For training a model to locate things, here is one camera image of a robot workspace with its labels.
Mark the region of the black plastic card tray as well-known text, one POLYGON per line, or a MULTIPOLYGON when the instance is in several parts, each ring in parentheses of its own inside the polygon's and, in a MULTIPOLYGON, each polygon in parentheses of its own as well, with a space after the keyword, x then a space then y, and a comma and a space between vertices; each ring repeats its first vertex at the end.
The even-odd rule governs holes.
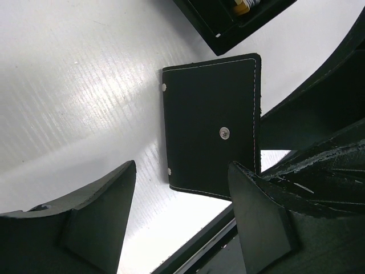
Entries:
POLYGON ((220 56, 238 45, 294 1, 261 1, 246 14, 233 12, 234 1, 175 1, 211 50, 220 56))

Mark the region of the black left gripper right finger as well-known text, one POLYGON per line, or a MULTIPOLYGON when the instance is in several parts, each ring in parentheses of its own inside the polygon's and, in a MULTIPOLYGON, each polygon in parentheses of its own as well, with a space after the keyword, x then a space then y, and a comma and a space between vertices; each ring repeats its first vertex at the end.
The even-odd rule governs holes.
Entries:
POLYGON ((228 182, 247 273, 363 273, 364 215, 322 205, 237 162, 228 182))

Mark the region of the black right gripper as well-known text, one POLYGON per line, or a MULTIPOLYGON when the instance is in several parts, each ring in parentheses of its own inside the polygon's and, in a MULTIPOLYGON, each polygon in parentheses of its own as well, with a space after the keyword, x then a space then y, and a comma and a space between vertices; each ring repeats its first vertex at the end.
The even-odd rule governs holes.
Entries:
POLYGON ((265 180, 321 207, 364 214, 364 14, 325 63, 263 116, 261 147, 289 151, 265 180))

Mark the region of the black leather card holder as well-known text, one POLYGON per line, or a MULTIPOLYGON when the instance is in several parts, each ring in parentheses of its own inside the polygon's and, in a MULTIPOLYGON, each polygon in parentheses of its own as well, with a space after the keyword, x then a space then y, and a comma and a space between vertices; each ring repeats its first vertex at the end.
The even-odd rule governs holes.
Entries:
POLYGON ((162 83, 170 188, 229 200, 229 164, 261 168, 260 55, 166 67, 162 83))

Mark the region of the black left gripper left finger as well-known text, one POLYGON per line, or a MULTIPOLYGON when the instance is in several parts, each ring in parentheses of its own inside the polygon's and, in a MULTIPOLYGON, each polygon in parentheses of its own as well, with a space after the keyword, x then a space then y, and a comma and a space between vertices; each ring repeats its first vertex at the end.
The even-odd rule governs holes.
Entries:
POLYGON ((1 215, 2 273, 116 273, 136 164, 29 211, 1 215))

